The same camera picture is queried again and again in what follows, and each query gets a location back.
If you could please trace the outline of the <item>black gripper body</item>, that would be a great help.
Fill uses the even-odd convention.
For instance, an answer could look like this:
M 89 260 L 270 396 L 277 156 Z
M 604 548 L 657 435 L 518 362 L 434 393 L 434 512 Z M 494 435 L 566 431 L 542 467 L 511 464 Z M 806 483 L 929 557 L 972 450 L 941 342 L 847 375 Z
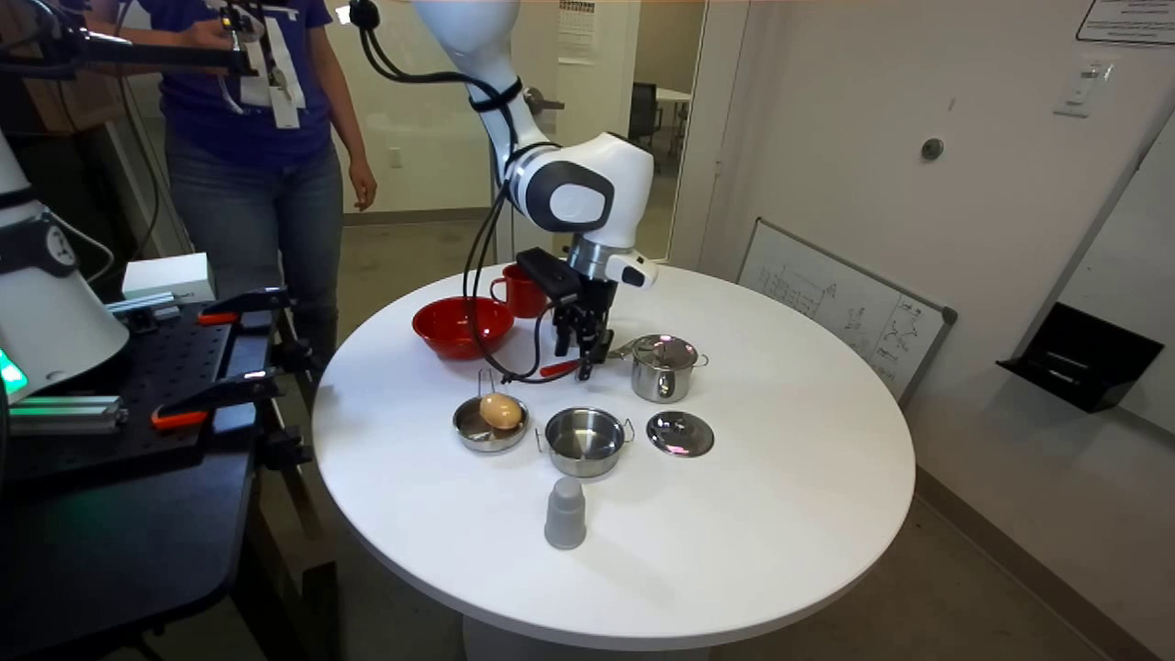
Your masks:
M 555 293 L 555 326 L 566 337 L 604 337 L 616 287 L 606 281 L 577 281 Z

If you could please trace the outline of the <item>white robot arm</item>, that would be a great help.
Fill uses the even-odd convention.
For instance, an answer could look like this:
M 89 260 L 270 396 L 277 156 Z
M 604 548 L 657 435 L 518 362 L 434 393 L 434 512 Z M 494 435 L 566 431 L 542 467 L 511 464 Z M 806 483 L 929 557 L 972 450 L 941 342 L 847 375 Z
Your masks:
M 555 306 L 555 352 L 577 348 L 577 379 L 589 384 L 615 347 L 615 293 L 655 284 L 649 260 L 636 249 L 655 156 L 615 131 L 557 146 L 537 125 L 511 62 L 518 0 L 413 5 L 468 84 L 500 195 L 537 227 L 572 240 L 566 256 L 522 249 L 518 264 Z

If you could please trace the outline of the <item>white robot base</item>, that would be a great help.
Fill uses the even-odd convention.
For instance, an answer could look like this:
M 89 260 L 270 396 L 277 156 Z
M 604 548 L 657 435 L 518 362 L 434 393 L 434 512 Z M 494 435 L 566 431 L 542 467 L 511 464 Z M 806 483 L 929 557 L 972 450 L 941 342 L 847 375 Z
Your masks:
M 0 375 L 12 399 L 105 369 L 129 332 L 78 273 L 65 224 L 0 136 Z

